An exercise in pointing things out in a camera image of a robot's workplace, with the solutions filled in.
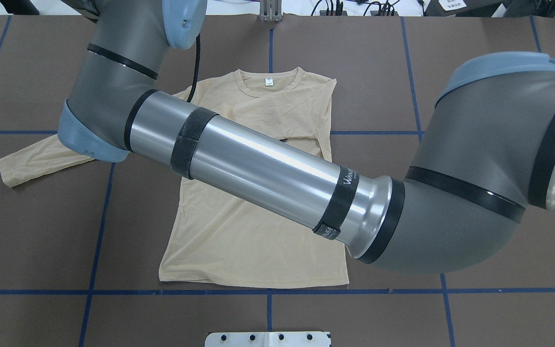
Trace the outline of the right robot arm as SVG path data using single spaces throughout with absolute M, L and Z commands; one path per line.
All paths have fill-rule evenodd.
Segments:
M 366 264 L 443 273 L 491 257 L 526 206 L 555 210 L 555 58 L 489 53 L 456 69 L 403 180 L 370 179 L 154 89 L 204 0 L 69 0 L 95 33 L 58 129 L 69 149 L 130 152 L 338 240 Z

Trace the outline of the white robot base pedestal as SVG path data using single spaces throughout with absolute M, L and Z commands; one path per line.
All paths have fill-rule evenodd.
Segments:
M 216 332 L 205 338 L 205 347 L 331 347 L 329 332 Z

